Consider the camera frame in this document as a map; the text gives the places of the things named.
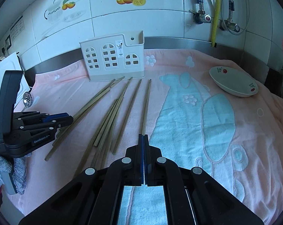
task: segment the flower embroidery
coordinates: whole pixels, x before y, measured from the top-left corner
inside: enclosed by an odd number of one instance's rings
[[[193,95],[183,95],[183,102],[196,105],[197,99]]]
[[[156,63],[156,59],[155,59],[154,55],[146,56],[146,64],[147,65],[150,65],[151,67],[153,67],[154,63]]]

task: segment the bamboo chopstick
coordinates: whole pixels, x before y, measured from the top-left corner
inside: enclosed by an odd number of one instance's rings
[[[86,150],[85,150],[85,152],[84,152],[84,154],[83,154],[83,156],[82,156],[82,158],[81,158],[81,160],[80,160],[80,162],[79,162],[79,164],[78,164],[78,167],[77,167],[77,169],[76,169],[76,171],[75,171],[75,173],[74,173],[73,178],[75,178],[75,177],[81,172],[81,170],[83,169],[83,166],[84,166],[84,164],[86,163],[86,160],[87,160],[87,158],[88,158],[88,156],[89,156],[89,154],[90,154],[90,151],[91,151],[91,149],[92,149],[92,147],[93,147],[93,143],[94,143],[96,137],[98,136],[98,134],[99,134],[99,132],[100,132],[100,130],[101,130],[101,128],[102,128],[104,122],[106,121],[106,119],[107,119],[109,113],[112,111],[113,106],[115,105],[116,101],[117,101],[117,99],[115,99],[115,100],[113,101],[113,103],[112,103],[111,106],[109,107],[109,109],[108,109],[106,115],[103,117],[101,123],[99,124],[98,128],[96,129],[96,131],[95,131],[93,137],[91,138],[91,140],[90,140],[90,142],[89,142],[89,144],[88,144],[88,146],[87,146],[87,148],[86,148]]]
[[[137,92],[138,92],[139,87],[140,87],[140,85],[141,85],[141,82],[142,82],[142,80],[140,79],[139,82],[138,82],[138,84],[137,84],[137,87],[136,87],[136,89],[135,89],[135,92],[134,92],[134,94],[133,94],[133,96],[132,96],[132,98],[131,98],[131,102],[130,102],[130,104],[129,104],[129,107],[128,107],[127,112],[126,112],[126,115],[125,115],[125,118],[124,118],[124,120],[123,120],[121,129],[120,129],[120,132],[119,132],[118,137],[117,137],[117,141],[116,141],[116,143],[115,143],[115,145],[114,145],[114,147],[113,147],[113,150],[112,150],[112,153],[113,153],[114,155],[116,154],[117,149],[118,149],[118,147],[119,147],[119,145],[120,145],[120,142],[121,142],[121,140],[122,140],[122,136],[123,136],[123,133],[124,133],[124,130],[125,130],[125,127],[126,127],[126,124],[127,124],[127,121],[128,121],[129,115],[130,115],[130,112],[131,112],[131,110],[132,110],[132,107],[133,107],[135,98],[136,98],[136,96],[137,96]]]
[[[118,98],[118,102],[122,100],[122,98],[123,98],[123,96],[124,96],[124,94],[125,94],[125,92],[126,92],[128,86],[129,86],[131,80],[132,80],[132,77],[130,78],[130,80],[129,80],[129,81],[127,82],[127,84],[125,85],[125,87],[124,87],[122,93],[120,94],[120,96],[119,96],[119,98]],[[101,138],[102,138],[102,134],[103,134],[104,130],[105,130],[106,127],[107,127],[107,123],[108,123],[110,117],[111,117],[111,116],[109,116],[109,117],[107,118],[107,121],[104,123],[102,129],[100,130],[100,134],[97,136],[97,138],[96,138],[96,140],[95,140],[93,146],[98,146],[98,144],[99,144],[99,142],[100,142],[100,140],[101,140]]]
[[[151,82],[152,82],[152,80],[149,80],[148,88],[147,88],[147,95],[146,95],[145,108],[144,108],[144,116],[143,116],[142,129],[141,129],[142,135],[146,134],[146,124],[147,124],[147,115],[148,115],[148,108],[149,108]]]
[[[114,117],[115,117],[115,115],[117,113],[118,107],[119,107],[119,105],[121,104],[122,101],[123,101],[123,98],[122,99],[120,99],[120,98],[118,99],[118,101],[116,102],[115,106],[113,107],[113,112],[112,112],[111,116],[108,116],[109,117],[109,121],[108,121],[107,125],[105,126],[105,130],[103,132],[103,135],[100,137],[100,141],[99,141],[99,145],[98,145],[97,151],[96,151],[96,153],[95,153],[95,155],[93,157],[93,160],[91,162],[91,167],[93,167],[95,165],[95,163],[96,163],[96,161],[97,161],[97,159],[99,157],[99,154],[100,154],[100,152],[102,150],[102,147],[104,145],[104,141],[105,141],[105,139],[107,137],[107,134],[108,134],[108,131],[109,131],[110,127],[111,127],[112,121],[113,121],[113,119],[114,119]]]
[[[107,124],[108,124],[108,122],[109,122],[109,119],[111,118],[111,115],[112,115],[112,113],[113,113],[113,110],[114,110],[115,106],[117,105],[117,102],[118,102],[118,99],[115,99],[111,111],[109,112],[109,114],[108,114],[107,118],[105,119],[105,122],[103,123],[103,125],[102,125],[102,127],[101,127],[101,129],[100,129],[100,131],[99,131],[99,133],[98,133],[98,135],[96,136],[96,139],[95,139],[95,141],[94,141],[94,143],[93,143],[93,146],[94,146],[94,147],[97,147],[97,146],[99,145],[100,140],[101,140],[101,138],[102,138],[102,135],[103,135],[103,133],[104,133],[104,131],[105,131],[105,128],[106,128],[106,126],[107,126]]]
[[[76,120],[78,119],[78,117],[81,116],[81,115],[87,110],[87,108],[90,107],[91,103],[93,103],[93,100],[94,100],[97,96],[99,96],[104,90],[106,90],[108,87],[110,87],[110,86],[113,84],[114,81],[115,81],[115,79],[112,80],[112,81],[110,81],[110,82],[109,82],[104,88],[102,88],[93,98],[91,98],[91,99],[73,116],[74,121],[76,121]],[[64,132],[66,132],[66,131],[68,130],[68,128],[69,128],[69,126],[65,126],[65,127],[61,128],[60,131],[57,133],[56,138],[58,138],[60,135],[62,135]]]
[[[105,153],[105,148],[107,146],[106,144],[107,140],[105,141],[105,145],[103,146],[103,148],[101,149],[99,155],[98,155],[98,158],[93,166],[93,168],[97,169],[97,170],[100,170],[101,169],[101,164],[102,164],[102,158],[104,156],[104,153]]]
[[[92,104],[89,108],[87,108],[87,110],[81,116],[79,116],[76,119],[76,121],[74,121],[71,125],[68,126],[68,131],[64,132],[59,138],[57,138],[54,141],[55,143],[54,143],[52,149],[49,151],[49,153],[44,158],[45,161],[48,161],[51,158],[53,153],[61,145],[62,141],[69,135],[69,133],[76,127],[76,125],[87,115],[87,113],[89,113],[89,111],[100,101],[100,99],[102,99],[109,92],[109,90],[110,90],[109,88],[110,87],[108,87],[106,90],[104,90],[102,93],[100,93],[100,95],[98,95],[95,98],[96,101],[94,102],[94,104]]]
[[[111,85],[111,87],[116,86],[116,85],[117,85],[119,82],[121,82],[124,78],[125,78],[125,76],[119,78],[117,81],[115,81],[115,82]]]
[[[103,148],[104,152],[103,152],[103,155],[102,155],[102,158],[101,158],[102,161],[101,161],[100,169],[104,168],[104,166],[106,164],[108,153],[110,151],[110,147],[111,147],[111,144],[112,144],[113,132],[114,132],[114,129],[115,129],[115,125],[117,123],[117,118],[119,116],[121,105],[122,105],[122,102],[121,102],[119,108],[117,109],[117,113],[116,113],[116,115],[113,119],[113,122],[112,122],[111,127],[110,127],[109,132],[108,132],[108,136],[106,138],[107,144],[106,144],[105,148]]]

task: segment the holder window cutout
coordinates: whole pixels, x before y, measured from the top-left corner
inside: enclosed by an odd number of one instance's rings
[[[87,60],[87,69],[89,71],[99,71],[99,63],[96,50],[89,46],[84,52],[85,59]]]
[[[130,53],[125,57],[125,68],[139,67],[140,61],[138,55]]]
[[[102,58],[106,70],[118,69],[118,59],[116,57],[116,47],[112,43],[106,43],[102,46]]]

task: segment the water pipe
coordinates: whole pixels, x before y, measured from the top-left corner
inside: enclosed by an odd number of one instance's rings
[[[225,20],[225,24],[222,23],[221,24],[221,29],[222,30],[227,30],[229,32],[234,31],[236,33],[240,32],[240,27],[238,26],[238,24],[234,23],[232,21],[232,13],[234,11],[234,1],[233,0],[229,0],[229,12],[228,12],[228,19]]]
[[[199,11],[194,14],[195,22],[199,25],[211,23],[211,16],[204,11],[203,0],[197,0],[197,3],[199,4]]]

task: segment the electrical outlet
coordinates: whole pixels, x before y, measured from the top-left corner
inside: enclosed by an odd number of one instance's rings
[[[5,47],[6,47],[7,50],[11,47],[10,35],[8,35],[8,37],[5,40]]]

